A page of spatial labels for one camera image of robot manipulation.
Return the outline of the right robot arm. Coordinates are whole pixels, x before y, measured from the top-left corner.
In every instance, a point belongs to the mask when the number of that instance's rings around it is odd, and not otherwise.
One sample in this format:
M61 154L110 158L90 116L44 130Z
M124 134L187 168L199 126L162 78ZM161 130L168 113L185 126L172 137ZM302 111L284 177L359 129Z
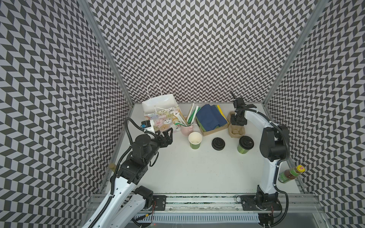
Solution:
M246 104L242 97L231 91L235 114L231 115L231 124L245 126L248 122L261 132L259 151L264 158L263 177L258 185L255 206L259 210L270 209L277 202L279 168L290 156L289 131L284 125L277 125L253 104Z

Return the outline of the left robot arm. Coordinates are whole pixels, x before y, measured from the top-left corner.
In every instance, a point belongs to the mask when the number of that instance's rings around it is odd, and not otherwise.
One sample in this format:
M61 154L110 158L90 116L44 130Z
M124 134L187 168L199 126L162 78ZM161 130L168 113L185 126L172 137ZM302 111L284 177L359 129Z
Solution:
M159 149L173 142L173 128L163 132L150 132L141 128L130 117L125 119L125 131L130 146L118 160L112 175L110 192L105 196L94 214L84 224L85 228L124 228L133 222L140 228L149 225L139 223L136 215L153 204L153 191L138 187L149 167L157 160Z

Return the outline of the cartoon animal paper bag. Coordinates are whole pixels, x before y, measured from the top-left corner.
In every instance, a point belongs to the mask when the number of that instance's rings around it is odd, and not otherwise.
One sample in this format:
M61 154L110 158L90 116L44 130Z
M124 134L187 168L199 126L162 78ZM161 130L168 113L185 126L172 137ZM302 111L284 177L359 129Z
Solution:
M157 86L160 95L152 97L152 86ZM153 120L155 123L155 131L166 131L173 128L174 133L181 131L180 125L175 125L176 122L184 123L181 120L183 117L181 109L173 94L163 94L162 89L158 84L149 84L146 88L148 98L142 102L144 116L146 120Z

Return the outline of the black cup lid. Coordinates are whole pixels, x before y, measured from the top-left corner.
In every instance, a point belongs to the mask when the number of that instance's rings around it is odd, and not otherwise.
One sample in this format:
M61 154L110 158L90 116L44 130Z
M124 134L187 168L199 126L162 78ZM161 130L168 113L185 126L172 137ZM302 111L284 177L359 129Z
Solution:
M238 145L239 150L251 150L253 147L254 147L254 141L251 137L242 136L239 139L239 145Z

